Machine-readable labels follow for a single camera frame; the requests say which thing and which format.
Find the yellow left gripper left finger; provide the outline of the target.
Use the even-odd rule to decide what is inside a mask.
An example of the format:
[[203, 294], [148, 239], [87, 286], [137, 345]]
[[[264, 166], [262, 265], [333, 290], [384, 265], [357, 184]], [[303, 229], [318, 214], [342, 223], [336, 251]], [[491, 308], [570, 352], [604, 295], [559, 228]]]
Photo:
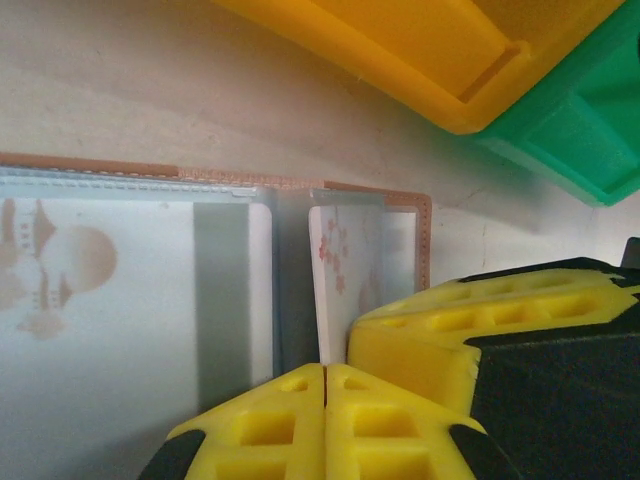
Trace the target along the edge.
[[325, 369], [307, 364], [175, 427], [141, 479], [325, 477]]

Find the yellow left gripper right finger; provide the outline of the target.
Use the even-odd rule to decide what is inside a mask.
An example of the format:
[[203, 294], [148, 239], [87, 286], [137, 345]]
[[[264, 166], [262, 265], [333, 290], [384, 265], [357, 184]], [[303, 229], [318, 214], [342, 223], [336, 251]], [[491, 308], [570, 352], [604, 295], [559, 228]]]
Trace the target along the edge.
[[328, 479], [511, 479], [474, 419], [348, 365], [327, 367]]

